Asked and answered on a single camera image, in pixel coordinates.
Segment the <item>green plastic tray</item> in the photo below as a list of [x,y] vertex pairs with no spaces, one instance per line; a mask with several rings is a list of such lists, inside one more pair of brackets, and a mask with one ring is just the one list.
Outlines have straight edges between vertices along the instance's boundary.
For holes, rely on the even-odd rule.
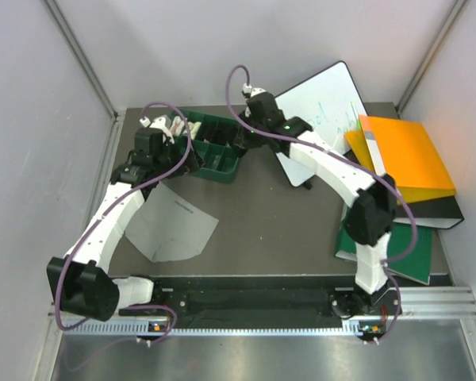
[[182,112],[186,116],[187,121],[200,121],[202,124],[198,135],[193,141],[193,146],[205,163],[203,167],[199,171],[194,172],[193,175],[219,183],[232,183],[240,166],[240,158],[231,147],[202,141],[201,138],[204,133],[203,126],[205,126],[205,124],[212,123],[217,124],[217,126],[221,128],[225,128],[226,125],[236,126],[238,123],[234,119],[216,117],[215,115],[199,113],[197,111],[182,110]]

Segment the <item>whiteboard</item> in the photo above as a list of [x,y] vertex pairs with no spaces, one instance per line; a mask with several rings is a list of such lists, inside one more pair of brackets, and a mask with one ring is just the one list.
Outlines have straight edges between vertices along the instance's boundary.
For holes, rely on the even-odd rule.
[[[344,134],[358,129],[358,116],[367,115],[345,62],[340,61],[281,93],[276,98],[286,119],[300,117],[337,152],[349,151]],[[283,153],[277,154],[287,178],[299,187],[314,172]]]

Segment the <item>cable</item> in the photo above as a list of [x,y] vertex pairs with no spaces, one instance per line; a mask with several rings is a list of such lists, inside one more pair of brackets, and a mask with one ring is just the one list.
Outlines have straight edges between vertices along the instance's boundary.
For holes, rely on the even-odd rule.
[[[150,341],[149,345],[158,344],[159,342],[166,340],[167,335],[169,335],[171,330],[173,330],[175,328],[176,323],[178,321],[178,315],[176,314],[176,312],[172,308],[169,308],[168,306],[157,306],[157,305],[152,305],[152,304],[150,304],[150,305],[139,305],[139,306],[127,307],[126,310],[164,310],[164,311],[167,311],[168,313],[170,313],[171,316],[173,317],[173,320],[172,320],[171,324],[169,324],[169,327],[166,329],[166,331],[161,336],[157,337],[155,340]],[[100,356],[103,352],[107,351],[109,348],[115,346],[116,344],[124,343],[126,341],[137,341],[137,339],[135,337],[121,337],[120,339],[116,339],[115,341],[111,341],[110,343],[108,343],[106,345],[103,345],[97,351],[93,352],[91,355],[89,355],[86,358],[86,360],[84,360],[82,363],[78,364],[75,367],[71,367],[69,365],[68,358],[67,358],[67,349],[64,348],[64,350],[63,350],[63,363],[65,365],[65,368],[68,371],[71,371],[71,372],[78,371],[81,368],[84,368],[85,366],[87,366],[89,362],[95,360],[95,357]]]
[[336,155],[334,152],[330,152],[330,151],[327,151],[325,150],[324,148],[318,146],[317,144],[313,144],[313,143],[309,143],[308,141],[303,141],[303,140],[299,140],[299,139],[296,139],[296,138],[293,138],[293,137],[284,137],[282,135],[278,135],[278,134],[275,134],[275,133],[267,133],[265,131],[261,131],[259,129],[254,129],[252,126],[250,126],[249,124],[245,123],[245,121],[242,121],[241,118],[238,116],[238,114],[236,113],[236,111],[232,108],[232,105],[231,105],[231,99],[229,97],[229,93],[230,93],[230,86],[231,86],[231,79],[232,79],[232,76],[235,74],[235,72],[238,70],[238,69],[244,69],[245,71],[245,74],[247,76],[247,85],[250,85],[250,74],[248,72],[248,69],[244,66],[244,65],[236,65],[228,74],[228,78],[226,79],[225,81],[225,102],[226,102],[226,105],[228,107],[228,110],[229,112],[231,113],[231,115],[236,119],[236,121],[238,123],[240,123],[240,125],[242,127],[244,127],[245,129],[253,132],[253,133],[257,133],[258,135],[261,135],[263,137],[269,137],[271,139],[276,139],[276,140],[284,140],[284,141],[289,141],[290,143],[296,143],[296,144],[303,144],[303,145],[306,145],[310,148],[314,148],[314,149],[317,149],[329,156],[331,156],[333,159],[336,159],[342,163],[345,163],[347,165],[350,165],[351,167],[353,168],[356,168],[360,171],[364,171],[365,173],[367,173],[368,175],[372,176],[372,178],[374,180],[376,180],[377,182],[379,182],[380,184],[382,184],[391,194],[393,194],[395,196],[395,198],[401,203],[402,207],[404,208],[405,210],[405,213],[407,214],[407,217],[409,218],[409,222],[411,224],[411,241],[409,242],[409,246],[407,247],[407,249],[399,254],[398,256],[395,256],[394,258],[389,258],[389,259],[385,259],[385,260],[382,260],[381,261],[381,265],[382,265],[382,269],[383,271],[385,272],[386,276],[388,277],[388,279],[392,282],[392,284],[395,286],[395,290],[397,291],[397,297],[398,297],[398,304],[397,304],[397,310],[395,312],[395,315],[393,316],[393,320],[391,321],[391,324],[390,324],[390,327],[388,328],[388,330],[386,331],[386,333],[382,336],[382,338],[379,340],[379,341],[382,341],[382,339],[384,339],[384,337],[387,337],[388,334],[390,333],[390,330],[395,326],[396,322],[397,322],[397,319],[398,319],[398,316],[400,315],[400,311],[401,311],[401,296],[400,296],[400,288],[398,287],[398,283],[397,281],[394,279],[394,277],[391,275],[390,271],[387,269],[387,264],[390,264],[390,263],[393,263],[393,262],[397,262],[399,260],[403,260],[406,256],[409,255],[409,253],[416,247],[416,243],[418,241],[418,229],[417,229],[417,226],[416,226],[416,221],[414,219],[414,216],[413,216],[413,212],[411,212],[411,209],[409,208],[409,206],[407,205],[407,203],[405,202],[405,200],[402,198],[402,196],[400,195],[400,193],[398,193],[395,188],[393,188],[391,185],[389,185],[387,183],[387,181],[385,181],[381,176],[373,173],[373,171],[369,171],[368,169],[362,167],[361,165],[359,164],[356,164],[356,163],[352,163],[351,161],[345,159],[344,157],[342,156],[339,156],[339,155]]
[[[149,187],[155,183],[158,183],[161,180],[164,180],[165,178],[169,177],[173,173],[175,173],[185,162],[186,158],[189,156],[190,150],[192,148],[192,140],[190,138],[190,129],[189,129],[189,124],[188,121],[183,115],[182,111],[180,111],[176,106],[173,106],[172,104],[168,102],[152,102],[148,103],[144,108],[143,111],[141,112],[141,115],[144,116],[144,113],[146,112],[146,109],[153,107],[153,106],[164,106],[172,109],[175,111],[183,120],[184,123],[184,128],[186,129],[187,133],[187,146],[185,148],[185,152],[183,153],[182,159],[169,171],[166,171],[162,175],[159,175],[155,177],[154,179],[148,180],[145,183],[142,183],[138,185],[137,187],[132,188],[131,190],[126,191],[122,196],[117,198],[110,206],[108,209],[102,213],[102,218],[106,217],[117,205],[120,204],[125,198],[127,198],[129,195],[131,195],[134,192],[140,191],[141,189],[145,187]],[[60,277],[58,279],[58,283],[56,284],[56,292],[55,292],[55,320],[56,320],[56,325],[58,326],[59,329],[62,331],[70,331],[71,329],[75,329],[76,327],[79,327],[81,324],[83,324],[85,321],[88,320],[87,317],[84,319],[78,321],[77,323],[69,326],[65,326],[62,323],[62,318],[60,316],[60,301],[62,298],[62,289],[63,289],[63,282],[65,281],[65,276],[67,275],[67,271],[69,269],[69,265],[71,264],[73,258],[75,257],[76,253],[78,250],[83,246],[83,243],[88,239],[88,237],[92,234],[93,231],[97,228],[97,226],[101,223],[102,219],[98,219],[97,221],[92,224],[88,230],[79,238],[78,242],[76,242],[76,245],[71,251],[71,254],[65,259],[65,263],[63,264],[62,271],[60,272]]]

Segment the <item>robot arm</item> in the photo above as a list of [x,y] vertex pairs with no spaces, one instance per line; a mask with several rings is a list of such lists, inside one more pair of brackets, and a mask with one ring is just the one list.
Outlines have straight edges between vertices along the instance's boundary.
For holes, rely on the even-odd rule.
[[[63,311],[106,321],[115,310],[150,302],[155,293],[155,284],[150,279],[138,276],[111,279],[107,275],[111,256],[124,235],[125,228],[156,184],[132,192],[108,212],[106,217],[104,213],[131,187],[165,173],[182,156],[168,128],[171,121],[166,116],[158,117],[152,123],[147,118],[140,122],[144,127],[136,132],[134,149],[129,153],[127,162],[113,172],[102,204],[87,229],[96,221],[98,225],[69,265],[60,301],[60,309]],[[171,177],[196,171],[201,165],[202,159],[196,152],[191,152],[185,166]],[[64,258],[53,257],[48,264],[48,280],[53,298],[65,259],[73,248]]]
[[[341,156],[299,117],[286,120],[272,94],[248,85],[244,85],[243,94],[248,107],[240,114],[240,118],[251,127],[304,140],[334,156]],[[366,172],[358,171],[327,153],[303,144],[269,139],[244,128],[240,128],[234,143],[242,154],[249,148],[269,144],[274,152],[282,152],[309,167],[339,194],[350,208],[344,225],[349,236],[356,242],[358,269],[355,282],[365,291],[360,293],[360,298],[364,299],[366,305],[374,305],[384,294],[388,280],[382,269],[382,261],[386,259],[394,219],[394,196]],[[394,187],[394,180],[389,175],[384,175],[383,178]]]

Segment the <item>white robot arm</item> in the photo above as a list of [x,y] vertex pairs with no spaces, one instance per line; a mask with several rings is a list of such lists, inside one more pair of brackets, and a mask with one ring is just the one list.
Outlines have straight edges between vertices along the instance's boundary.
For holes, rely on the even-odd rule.
[[[134,149],[129,153],[127,162],[113,172],[102,204],[86,228],[87,231],[92,226],[92,234],[84,242],[78,241],[79,250],[72,258],[63,281],[61,310],[106,321],[116,310],[152,300],[155,284],[150,279],[140,276],[111,279],[107,275],[111,257],[125,228],[156,184],[132,192],[114,208],[109,208],[131,188],[173,168],[182,157],[169,130],[171,121],[167,116],[158,117],[153,122],[143,118],[140,123],[143,128],[136,132]],[[170,177],[196,171],[201,164],[202,159],[192,151],[184,165]],[[48,264],[53,298],[65,260],[74,248],[68,250],[63,258],[53,257]]]

